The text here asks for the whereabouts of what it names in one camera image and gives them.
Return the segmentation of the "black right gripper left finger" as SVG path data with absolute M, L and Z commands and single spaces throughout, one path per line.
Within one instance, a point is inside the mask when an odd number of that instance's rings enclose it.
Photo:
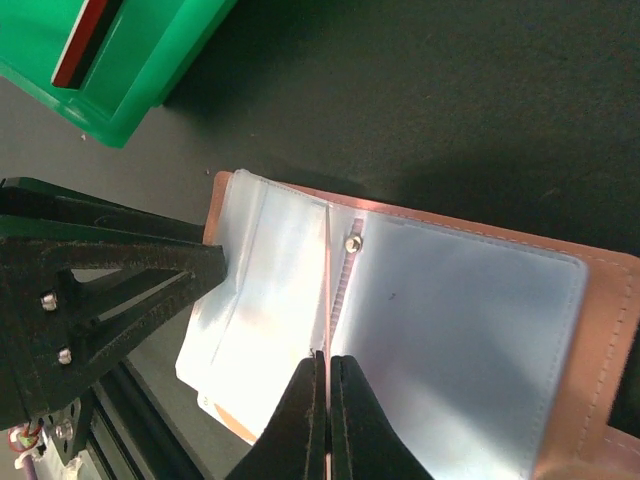
M 263 433 L 229 479 L 326 477 L 326 366 L 318 351 L 297 366 Z

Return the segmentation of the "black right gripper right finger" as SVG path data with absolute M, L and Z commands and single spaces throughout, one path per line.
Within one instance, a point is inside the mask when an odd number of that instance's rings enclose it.
M 400 440 L 352 356 L 331 359 L 331 476 L 334 479 L 430 479 Z

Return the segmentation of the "tan leather card holder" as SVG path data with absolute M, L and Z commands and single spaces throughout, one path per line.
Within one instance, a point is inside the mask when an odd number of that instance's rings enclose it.
M 639 472 L 608 416 L 639 322 L 639 261 L 608 250 L 273 182 L 215 176 L 204 240 L 227 279 L 176 362 L 247 443 L 295 366 L 354 356 L 400 438 L 439 479 L 538 479 L 572 461 Z

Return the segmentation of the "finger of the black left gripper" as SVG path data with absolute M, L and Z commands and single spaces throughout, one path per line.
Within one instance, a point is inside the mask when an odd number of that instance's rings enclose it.
M 59 411 L 220 285 L 199 225 L 32 178 L 1 183 L 1 425 Z

